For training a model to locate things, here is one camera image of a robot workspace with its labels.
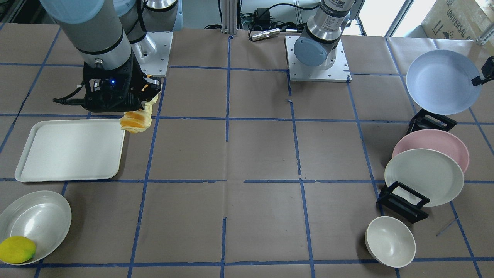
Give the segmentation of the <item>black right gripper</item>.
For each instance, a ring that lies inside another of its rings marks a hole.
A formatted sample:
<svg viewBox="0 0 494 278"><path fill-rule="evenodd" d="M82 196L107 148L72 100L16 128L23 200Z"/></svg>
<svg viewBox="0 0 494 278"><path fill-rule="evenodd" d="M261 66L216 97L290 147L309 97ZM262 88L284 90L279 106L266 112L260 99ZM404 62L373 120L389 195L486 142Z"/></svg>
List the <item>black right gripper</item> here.
<svg viewBox="0 0 494 278"><path fill-rule="evenodd" d="M134 53L116 69L84 63L83 81L86 93L82 107L93 113L136 111L162 90L161 78L145 77Z"/></svg>

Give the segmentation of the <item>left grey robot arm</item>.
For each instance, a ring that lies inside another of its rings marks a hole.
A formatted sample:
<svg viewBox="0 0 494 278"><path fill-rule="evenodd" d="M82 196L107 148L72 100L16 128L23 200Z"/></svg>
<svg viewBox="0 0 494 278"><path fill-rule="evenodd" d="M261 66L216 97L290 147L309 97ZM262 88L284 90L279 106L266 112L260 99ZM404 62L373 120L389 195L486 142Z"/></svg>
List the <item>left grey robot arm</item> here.
<svg viewBox="0 0 494 278"><path fill-rule="evenodd" d="M353 75L400 76L396 69L379 69L376 60L364 65L370 51L357 52L358 36L344 36L354 0L322 0L316 14L309 17L300 36L285 37L291 81L352 81Z"/></svg>

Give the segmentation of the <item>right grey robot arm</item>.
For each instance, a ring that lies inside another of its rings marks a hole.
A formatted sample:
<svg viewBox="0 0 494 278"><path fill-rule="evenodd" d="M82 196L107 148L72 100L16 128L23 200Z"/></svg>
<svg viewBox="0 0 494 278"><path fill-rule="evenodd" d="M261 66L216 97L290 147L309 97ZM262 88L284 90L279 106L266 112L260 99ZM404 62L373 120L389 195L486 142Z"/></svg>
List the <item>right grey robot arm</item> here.
<svg viewBox="0 0 494 278"><path fill-rule="evenodd" d="M152 110L162 89L158 77L145 74L111 0L42 0L83 57L83 80L62 105L93 112Z"/></svg>

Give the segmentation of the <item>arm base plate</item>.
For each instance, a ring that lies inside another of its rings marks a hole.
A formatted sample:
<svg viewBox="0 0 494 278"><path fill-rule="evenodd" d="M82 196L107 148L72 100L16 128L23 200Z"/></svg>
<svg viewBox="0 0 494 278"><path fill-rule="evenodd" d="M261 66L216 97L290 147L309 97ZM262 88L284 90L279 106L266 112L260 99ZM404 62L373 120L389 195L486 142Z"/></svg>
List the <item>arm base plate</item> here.
<svg viewBox="0 0 494 278"><path fill-rule="evenodd" d="M325 63L318 67L310 67L300 62L293 52L298 38L298 36L285 37L286 58L291 81L347 82L352 80L343 42L338 43L335 54L329 54Z"/></svg>
<svg viewBox="0 0 494 278"><path fill-rule="evenodd" d="M141 41L131 44L141 70L154 77L167 76L173 32L150 32Z"/></svg>

